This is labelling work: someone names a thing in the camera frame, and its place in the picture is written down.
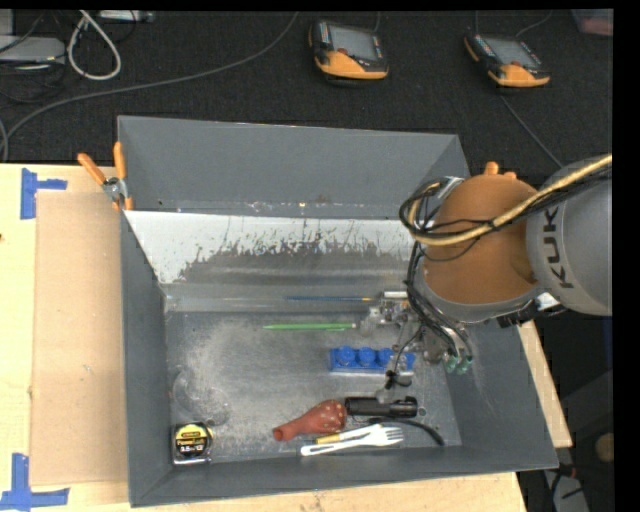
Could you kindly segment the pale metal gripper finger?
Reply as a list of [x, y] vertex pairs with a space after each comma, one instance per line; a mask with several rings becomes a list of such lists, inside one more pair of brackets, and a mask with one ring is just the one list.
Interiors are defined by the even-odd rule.
[[395, 320], [408, 311], [408, 295], [404, 291], [383, 291], [374, 296], [288, 295], [287, 301], [366, 304], [368, 316], [375, 320]]
[[357, 332], [361, 336], [370, 336], [381, 323], [382, 315], [367, 309], [268, 317], [262, 321], [262, 328], [282, 332]]

